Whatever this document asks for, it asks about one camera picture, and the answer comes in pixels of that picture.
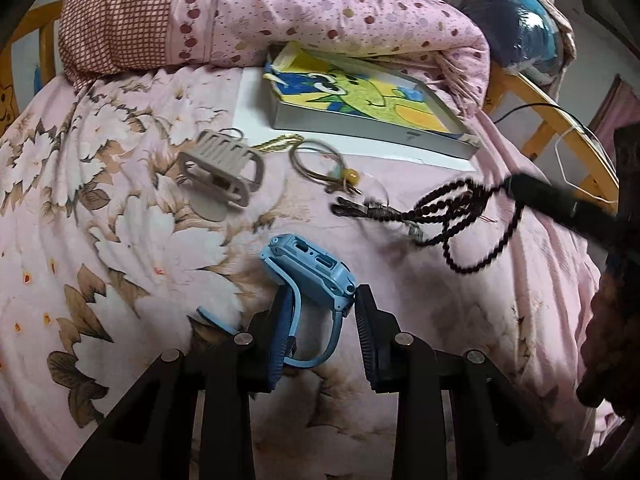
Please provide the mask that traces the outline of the silver hoop earrings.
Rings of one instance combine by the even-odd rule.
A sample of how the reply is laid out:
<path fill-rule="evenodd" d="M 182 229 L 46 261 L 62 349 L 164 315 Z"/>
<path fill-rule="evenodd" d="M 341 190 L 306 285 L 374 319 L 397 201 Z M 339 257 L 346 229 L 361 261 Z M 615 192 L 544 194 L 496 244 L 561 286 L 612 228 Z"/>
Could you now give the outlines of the silver hoop earrings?
<path fill-rule="evenodd" d="M 390 202 L 390 194 L 388 194 L 386 187 L 372 174 L 360 172 L 357 188 L 364 206 L 395 210 Z M 415 223 L 391 221 L 382 222 L 382 226 L 385 226 L 388 232 L 407 235 L 414 242 L 423 242 L 426 239 L 425 232 Z"/>

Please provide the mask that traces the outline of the blue smart watch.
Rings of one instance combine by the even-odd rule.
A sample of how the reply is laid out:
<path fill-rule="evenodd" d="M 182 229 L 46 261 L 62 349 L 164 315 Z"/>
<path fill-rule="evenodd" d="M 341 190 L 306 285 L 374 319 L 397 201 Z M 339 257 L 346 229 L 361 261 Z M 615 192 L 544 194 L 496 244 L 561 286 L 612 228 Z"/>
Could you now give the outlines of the blue smart watch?
<path fill-rule="evenodd" d="M 306 238 L 292 233 L 273 237 L 260 252 L 259 259 L 270 278 L 291 298 L 277 322 L 276 341 L 285 343 L 281 362 L 302 370 L 323 364 L 335 351 L 343 320 L 355 300 L 357 284 L 348 266 Z M 294 356 L 294 339 L 305 298 L 330 311 L 332 328 L 322 353 L 309 360 L 299 360 Z"/>

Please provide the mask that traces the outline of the beige hair claw clip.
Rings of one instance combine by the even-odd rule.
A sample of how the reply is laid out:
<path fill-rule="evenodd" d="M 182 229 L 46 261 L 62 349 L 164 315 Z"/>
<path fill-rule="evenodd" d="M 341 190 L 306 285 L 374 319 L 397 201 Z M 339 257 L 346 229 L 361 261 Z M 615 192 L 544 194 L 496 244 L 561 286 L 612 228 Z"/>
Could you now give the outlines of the beige hair claw clip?
<path fill-rule="evenodd" d="M 178 154 L 180 172 L 205 194 L 247 207 L 262 186 L 265 162 L 244 142 L 241 130 L 203 130 L 195 144 Z"/>

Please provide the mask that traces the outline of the black hair clip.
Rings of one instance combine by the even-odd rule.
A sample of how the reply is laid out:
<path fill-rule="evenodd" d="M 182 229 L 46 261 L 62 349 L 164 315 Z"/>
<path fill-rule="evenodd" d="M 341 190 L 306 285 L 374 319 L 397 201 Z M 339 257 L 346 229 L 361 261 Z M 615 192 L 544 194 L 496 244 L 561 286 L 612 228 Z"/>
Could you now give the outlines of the black hair clip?
<path fill-rule="evenodd" d="M 377 219 L 388 214 L 388 207 L 377 200 L 365 200 L 363 203 L 338 196 L 330 205 L 330 211 L 339 217 Z"/>

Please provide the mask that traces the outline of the blue plastic wrapped bundle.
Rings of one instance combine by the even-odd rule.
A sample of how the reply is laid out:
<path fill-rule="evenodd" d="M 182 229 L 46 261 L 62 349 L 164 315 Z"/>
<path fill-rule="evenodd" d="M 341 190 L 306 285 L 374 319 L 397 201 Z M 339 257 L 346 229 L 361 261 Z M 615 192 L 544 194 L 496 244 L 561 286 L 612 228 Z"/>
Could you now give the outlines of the blue plastic wrapped bundle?
<path fill-rule="evenodd" d="M 483 32 L 492 59 L 538 86 L 558 86 L 577 58 L 570 21 L 554 0 L 444 0 Z"/>

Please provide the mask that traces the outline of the grey tray with cartoon liner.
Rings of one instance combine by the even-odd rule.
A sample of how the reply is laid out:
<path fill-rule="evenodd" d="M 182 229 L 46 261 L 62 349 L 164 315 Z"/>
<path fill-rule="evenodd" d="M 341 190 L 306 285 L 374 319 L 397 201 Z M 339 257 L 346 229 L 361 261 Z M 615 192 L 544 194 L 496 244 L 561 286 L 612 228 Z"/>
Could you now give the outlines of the grey tray with cartoon liner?
<path fill-rule="evenodd" d="M 480 148 L 447 104 L 416 78 L 374 63 L 302 48 L 268 50 L 273 128 L 393 143 L 469 160 Z"/>

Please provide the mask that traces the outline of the floral pink bed sheet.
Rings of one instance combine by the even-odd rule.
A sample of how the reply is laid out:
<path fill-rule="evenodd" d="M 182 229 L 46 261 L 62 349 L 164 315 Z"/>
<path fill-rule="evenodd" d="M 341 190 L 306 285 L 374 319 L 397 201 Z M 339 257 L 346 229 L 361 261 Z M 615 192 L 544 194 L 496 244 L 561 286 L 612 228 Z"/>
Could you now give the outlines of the floral pink bed sheet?
<path fill-rule="evenodd" d="M 250 204 L 194 214 L 178 154 L 232 125 L 242 70 L 187 67 L 100 80 L 53 79 L 1 139 L 1 411 L 49 479 L 160 352 L 202 350 L 276 288 L 259 260 L 295 233 L 371 286 L 378 305 L 435 348 L 484 351 L 583 456 L 616 427 L 575 396 L 579 348 L 600 273 L 587 244 L 526 212 L 487 269 L 454 273 L 378 222 L 334 216 L 288 156 L 266 159 Z"/>

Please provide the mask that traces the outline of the white paper sheet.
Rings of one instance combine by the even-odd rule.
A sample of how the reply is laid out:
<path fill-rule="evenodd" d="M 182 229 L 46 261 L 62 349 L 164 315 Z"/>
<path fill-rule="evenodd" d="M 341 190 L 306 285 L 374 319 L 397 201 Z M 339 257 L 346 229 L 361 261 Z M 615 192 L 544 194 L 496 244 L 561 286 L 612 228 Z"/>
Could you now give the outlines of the white paper sheet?
<path fill-rule="evenodd" d="M 391 144 L 388 142 L 343 136 L 342 134 L 318 133 L 293 130 L 274 130 L 271 127 L 270 95 L 267 81 L 262 78 L 262 69 L 244 68 L 242 71 L 238 98 L 233 115 L 232 127 L 244 133 L 249 144 L 266 142 L 281 134 L 300 134 L 304 138 L 317 139 L 329 143 L 345 155 L 362 155 L 384 159 L 404 160 L 456 171 L 474 172 L 469 160 L 454 158 L 430 151 Z"/>

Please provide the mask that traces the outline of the pink folded quilt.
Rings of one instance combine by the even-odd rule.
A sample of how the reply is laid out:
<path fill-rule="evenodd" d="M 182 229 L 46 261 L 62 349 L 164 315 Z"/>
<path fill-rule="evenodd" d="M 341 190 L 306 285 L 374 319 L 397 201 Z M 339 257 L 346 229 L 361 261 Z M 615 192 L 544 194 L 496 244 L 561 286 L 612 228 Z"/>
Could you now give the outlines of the pink folded quilt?
<path fill-rule="evenodd" d="M 63 0 L 58 33 L 76 87 L 127 70 L 259 66 L 289 42 L 388 64 L 465 115 L 484 104 L 488 42 L 442 0 Z"/>

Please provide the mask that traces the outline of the yellow wooden bed frame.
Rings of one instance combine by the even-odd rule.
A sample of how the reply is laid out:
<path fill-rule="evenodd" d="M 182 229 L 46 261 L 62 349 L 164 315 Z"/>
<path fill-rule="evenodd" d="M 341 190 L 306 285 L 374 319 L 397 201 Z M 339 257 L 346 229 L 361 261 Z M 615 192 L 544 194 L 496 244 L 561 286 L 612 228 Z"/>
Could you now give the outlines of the yellow wooden bed frame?
<path fill-rule="evenodd" d="M 6 94 L 6 110 L 10 116 L 1 119 L 2 130 L 6 130 L 20 114 L 12 73 L 12 44 L 32 32 L 38 34 L 41 82 L 47 84 L 56 75 L 54 23 L 61 16 L 62 6 L 62 0 L 55 0 L 28 10 L 21 21 L 15 24 L 13 34 L 6 38 L 1 51 L 1 89 Z M 523 110 L 530 108 L 541 118 L 541 124 L 521 148 L 521 153 L 532 162 L 544 152 L 551 141 L 570 127 L 577 127 L 588 136 L 587 129 L 579 125 L 578 120 L 570 116 L 570 113 L 561 110 L 536 84 L 521 74 L 508 74 L 499 65 L 492 64 L 484 112 L 494 112 L 509 93 L 523 102 Z"/>

